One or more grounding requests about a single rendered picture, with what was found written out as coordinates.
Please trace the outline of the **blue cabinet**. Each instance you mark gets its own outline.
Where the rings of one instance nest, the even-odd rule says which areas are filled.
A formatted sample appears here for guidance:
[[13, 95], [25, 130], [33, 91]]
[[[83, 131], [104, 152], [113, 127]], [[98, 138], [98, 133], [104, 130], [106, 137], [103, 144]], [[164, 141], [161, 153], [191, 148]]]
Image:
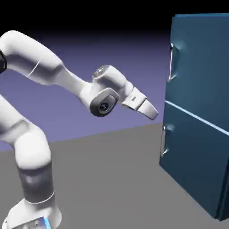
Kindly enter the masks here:
[[229, 13], [172, 19], [160, 166], [213, 218], [229, 219]]

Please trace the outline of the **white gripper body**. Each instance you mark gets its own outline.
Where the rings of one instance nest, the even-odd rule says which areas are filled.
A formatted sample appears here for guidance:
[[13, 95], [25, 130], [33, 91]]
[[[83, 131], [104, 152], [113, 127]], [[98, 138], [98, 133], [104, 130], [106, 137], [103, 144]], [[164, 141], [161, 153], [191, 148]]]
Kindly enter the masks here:
[[140, 105], [138, 112], [142, 113], [150, 120], [154, 120], [158, 115], [158, 111], [148, 99], [145, 99], [144, 102]]

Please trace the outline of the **short blue cabinet door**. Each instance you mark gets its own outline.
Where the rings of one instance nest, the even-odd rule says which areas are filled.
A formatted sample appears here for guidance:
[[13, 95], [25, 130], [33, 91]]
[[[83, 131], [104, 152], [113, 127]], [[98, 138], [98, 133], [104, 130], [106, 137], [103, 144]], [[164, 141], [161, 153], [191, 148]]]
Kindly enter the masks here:
[[229, 132], [169, 102], [160, 166], [213, 218], [229, 219]]

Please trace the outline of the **tall blue cabinet door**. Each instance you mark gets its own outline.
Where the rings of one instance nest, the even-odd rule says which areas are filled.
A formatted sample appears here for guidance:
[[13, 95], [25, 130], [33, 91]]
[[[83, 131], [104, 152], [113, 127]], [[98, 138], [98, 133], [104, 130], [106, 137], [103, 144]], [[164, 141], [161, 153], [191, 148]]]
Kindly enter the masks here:
[[179, 56], [166, 100], [229, 132], [229, 13], [175, 15], [170, 43]]

